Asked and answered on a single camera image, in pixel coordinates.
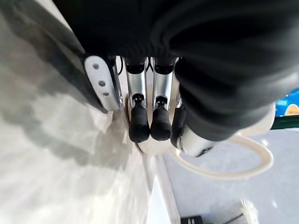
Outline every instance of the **gray floor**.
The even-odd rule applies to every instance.
[[[275,130],[253,139],[267,144],[273,152],[273,167],[249,180],[215,181],[197,176],[165,156],[171,185],[181,216],[203,215],[221,224],[237,214],[241,198],[251,200],[259,211],[261,224],[299,222],[299,132]],[[231,143],[221,143],[202,158],[187,158],[193,164],[217,171],[242,170],[258,159]]]

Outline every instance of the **screw hole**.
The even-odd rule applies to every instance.
[[[104,81],[102,81],[102,80],[99,81],[99,86],[102,86],[102,87],[103,87],[103,86],[105,86],[105,85],[106,85],[106,83],[105,83]]]
[[[93,68],[94,68],[94,69],[98,69],[98,68],[99,68],[99,65],[98,65],[98,64],[93,64]]]

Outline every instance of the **black fabric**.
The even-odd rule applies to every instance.
[[[186,123],[210,140],[257,122],[299,86],[299,0],[54,2],[87,52],[182,57]]]

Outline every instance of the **white surface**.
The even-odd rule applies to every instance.
[[[155,176],[146,224],[171,224],[158,178]]]

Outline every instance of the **blue object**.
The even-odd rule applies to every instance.
[[[285,112],[291,104],[295,104],[299,107],[299,88],[293,90],[290,94],[287,94],[283,99],[275,103],[275,117],[285,116]]]

